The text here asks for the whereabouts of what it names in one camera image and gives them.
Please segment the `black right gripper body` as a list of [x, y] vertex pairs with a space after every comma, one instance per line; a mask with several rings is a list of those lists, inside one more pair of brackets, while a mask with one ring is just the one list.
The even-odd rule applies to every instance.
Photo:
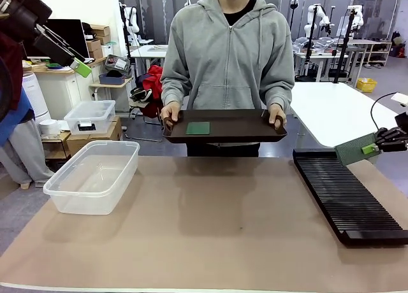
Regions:
[[407, 150], [407, 133], [408, 133], [408, 115], [407, 112], [401, 113], [395, 117], [399, 135], [397, 136], [397, 151], [403, 152]]

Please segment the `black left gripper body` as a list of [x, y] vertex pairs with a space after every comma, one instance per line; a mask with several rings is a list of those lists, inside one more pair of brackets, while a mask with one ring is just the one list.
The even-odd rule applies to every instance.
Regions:
[[41, 25], [46, 25], [51, 14], [42, 0], [6, 0], [6, 35], [41, 52]]

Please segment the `person's right hand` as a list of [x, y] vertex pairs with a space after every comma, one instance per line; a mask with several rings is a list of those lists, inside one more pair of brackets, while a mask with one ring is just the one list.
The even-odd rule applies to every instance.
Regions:
[[180, 109], [180, 104], [176, 101], [173, 101], [168, 103], [161, 110], [161, 118], [163, 120], [164, 126], [167, 129], [172, 129], [173, 126], [178, 122]]

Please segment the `person's left hand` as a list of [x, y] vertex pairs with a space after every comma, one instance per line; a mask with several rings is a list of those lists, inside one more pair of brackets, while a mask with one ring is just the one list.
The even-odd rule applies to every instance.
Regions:
[[272, 104], [269, 109], [269, 123], [273, 125], [275, 130], [284, 127], [287, 123], [286, 114], [279, 104]]

